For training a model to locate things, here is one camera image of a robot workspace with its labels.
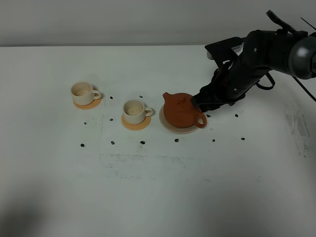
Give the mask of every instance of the white wall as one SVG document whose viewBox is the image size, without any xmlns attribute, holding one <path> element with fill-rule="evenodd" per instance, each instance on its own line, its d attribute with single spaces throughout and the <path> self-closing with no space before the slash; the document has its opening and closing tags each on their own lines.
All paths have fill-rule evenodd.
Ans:
<svg viewBox="0 0 316 237">
<path fill-rule="evenodd" d="M 314 0 L 2 0 L 0 44 L 211 43 L 277 27 L 316 25 Z"/>
</svg>

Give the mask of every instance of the brown clay teapot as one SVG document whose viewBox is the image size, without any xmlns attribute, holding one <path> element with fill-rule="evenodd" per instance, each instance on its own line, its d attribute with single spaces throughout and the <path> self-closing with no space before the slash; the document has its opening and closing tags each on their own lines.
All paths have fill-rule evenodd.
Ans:
<svg viewBox="0 0 316 237">
<path fill-rule="evenodd" d="M 170 95 L 164 93 L 164 107 L 163 114 L 166 120 L 174 127 L 185 128 L 195 125 L 197 127 L 206 126 L 206 117 L 191 103 L 192 95 L 187 93 L 177 93 Z M 203 124 L 199 123 L 199 118 L 202 119 Z"/>
</svg>

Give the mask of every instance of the white cup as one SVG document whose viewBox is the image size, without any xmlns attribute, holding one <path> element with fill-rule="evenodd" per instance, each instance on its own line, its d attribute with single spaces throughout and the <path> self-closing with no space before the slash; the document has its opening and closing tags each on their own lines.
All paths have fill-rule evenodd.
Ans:
<svg viewBox="0 0 316 237">
<path fill-rule="evenodd" d="M 145 107 L 144 103 L 139 100 L 127 101 L 123 106 L 123 117 L 129 124 L 139 124 L 153 114 L 153 108 Z"/>
<path fill-rule="evenodd" d="M 94 90 L 92 85 L 86 81 L 80 81 L 75 83 L 71 87 L 71 96 L 77 105 L 88 105 L 93 100 L 101 98 L 101 92 Z"/>
</svg>

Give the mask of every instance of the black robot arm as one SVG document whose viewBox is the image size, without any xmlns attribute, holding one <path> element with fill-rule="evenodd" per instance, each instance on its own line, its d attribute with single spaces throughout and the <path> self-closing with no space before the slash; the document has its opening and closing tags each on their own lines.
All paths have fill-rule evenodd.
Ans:
<svg viewBox="0 0 316 237">
<path fill-rule="evenodd" d="M 218 69 L 211 83 L 192 97 L 193 105 L 199 106 L 202 112 L 224 104 L 233 105 L 255 84 L 262 89 L 273 88 L 270 70 L 301 79 L 316 77 L 316 38 L 305 31 L 296 31 L 270 10 L 267 15 L 282 29 L 256 30 L 244 39 L 234 37 L 205 47 Z M 242 44 L 243 52 L 238 56 L 234 49 Z M 272 82 L 272 87 L 259 85 L 264 75 Z"/>
</svg>

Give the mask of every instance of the table surface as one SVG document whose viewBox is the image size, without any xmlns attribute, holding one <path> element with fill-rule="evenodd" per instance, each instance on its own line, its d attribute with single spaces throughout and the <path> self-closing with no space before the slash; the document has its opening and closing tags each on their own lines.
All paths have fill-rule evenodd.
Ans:
<svg viewBox="0 0 316 237">
<path fill-rule="evenodd" d="M 162 94 L 197 94 L 215 69 L 202 45 L 0 48 L 0 210 L 37 194 L 39 236 L 315 236 L 316 104 L 290 76 L 194 133 L 160 124 Z M 79 80 L 98 107 L 72 104 Z M 129 99 L 156 112 L 144 130 L 121 124 Z"/>
</svg>

